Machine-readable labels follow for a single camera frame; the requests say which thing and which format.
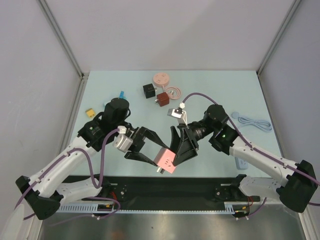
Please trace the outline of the pink cube adapter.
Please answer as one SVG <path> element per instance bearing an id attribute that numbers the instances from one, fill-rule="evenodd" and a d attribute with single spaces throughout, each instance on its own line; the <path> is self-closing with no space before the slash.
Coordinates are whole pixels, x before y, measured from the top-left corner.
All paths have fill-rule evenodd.
<path id="1" fill-rule="evenodd" d="M 172 174 L 176 167 L 173 165 L 176 154 L 171 150 L 162 147 L 154 159 L 154 163 L 158 166 L 157 173 L 163 174 L 168 172 Z"/>

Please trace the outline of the dark red cube adapter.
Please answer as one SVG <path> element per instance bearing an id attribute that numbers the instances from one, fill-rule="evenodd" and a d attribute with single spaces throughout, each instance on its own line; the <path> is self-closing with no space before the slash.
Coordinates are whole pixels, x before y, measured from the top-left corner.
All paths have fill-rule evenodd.
<path id="1" fill-rule="evenodd" d="M 156 95 L 155 103 L 160 107 L 164 107 L 170 103 L 170 98 L 166 92 L 162 92 Z"/>

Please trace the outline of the blue plug adapter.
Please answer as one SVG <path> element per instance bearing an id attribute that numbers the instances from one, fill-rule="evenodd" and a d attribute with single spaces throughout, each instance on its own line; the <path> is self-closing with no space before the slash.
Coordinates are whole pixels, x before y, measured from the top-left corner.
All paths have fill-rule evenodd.
<path id="1" fill-rule="evenodd" d="M 120 94 L 119 94 L 119 98 L 121 99 L 125 99 L 125 92 L 124 91 L 121 91 Z"/>

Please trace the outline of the yellow plug adapter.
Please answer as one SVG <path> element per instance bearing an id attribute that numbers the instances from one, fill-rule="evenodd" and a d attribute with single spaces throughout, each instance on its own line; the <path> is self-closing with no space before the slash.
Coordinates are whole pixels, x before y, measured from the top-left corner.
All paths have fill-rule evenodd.
<path id="1" fill-rule="evenodd" d="M 92 108 L 87 109 L 85 113 L 89 118 L 93 118 L 96 116 L 96 112 Z"/>

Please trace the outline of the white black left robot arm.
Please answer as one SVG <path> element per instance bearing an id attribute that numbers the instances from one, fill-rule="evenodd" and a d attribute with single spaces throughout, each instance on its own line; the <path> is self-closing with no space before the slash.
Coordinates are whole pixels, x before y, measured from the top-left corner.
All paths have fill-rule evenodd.
<path id="1" fill-rule="evenodd" d="M 87 122 L 77 136 L 54 160 L 38 173 L 20 176 L 16 185 L 22 193 L 18 200 L 26 200 L 39 220 L 51 217 L 62 204 L 83 198 L 97 197 L 105 200 L 111 188 L 103 183 L 106 145 L 123 152 L 126 159 L 156 163 L 140 151 L 148 139 L 167 149 L 168 146 L 156 132 L 146 128 L 133 128 L 126 122 L 130 116 L 130 104 L 126 99 L 113 98 L 104 111 Z M 88 162 L 90 177 L 87 180 L 63 186 L 63 181 L 84 161 Z"/>

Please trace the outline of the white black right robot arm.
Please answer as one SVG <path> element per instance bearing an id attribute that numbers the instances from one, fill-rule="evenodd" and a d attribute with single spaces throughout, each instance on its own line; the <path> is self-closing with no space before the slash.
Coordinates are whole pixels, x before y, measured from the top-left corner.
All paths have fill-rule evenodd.
<path id="1" fill-rule="evenodd" d="M 172 162 L 175 167 L 196 157 L 198 142 L 210 135 L 208 141 L 216 151 L 242 159 L 269 175 L 262 180 L 238 175 L 236 185 L 230 188 L 235 200 L 259 196 L 279 200 L 294 212 L 304 212 L 319 185 L 309 162 L 302 160 L 297 163 L 256 146 L 227 124 L 229 116 L 221 105 L 210 105 L 203 119 L 191 123 L 187 122 L 184 106 L 180 103 L 178 108 L 171 108 L 167 113 L 178 120 L 178 126 L 171 127 L 170 149 L 175 153 Z"/>

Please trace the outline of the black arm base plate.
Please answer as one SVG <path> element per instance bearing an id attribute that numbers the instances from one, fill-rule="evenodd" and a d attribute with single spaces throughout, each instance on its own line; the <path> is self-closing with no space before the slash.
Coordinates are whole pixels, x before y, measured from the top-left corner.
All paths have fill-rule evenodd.
<path id="1" fill-rule="evenodd" d="M 121 210 L 217 211 L 225 203 L 253 204 L 259 196 L 246 196 L 237 177 L 105 176 L 98 202 L 114 198 Z"/>

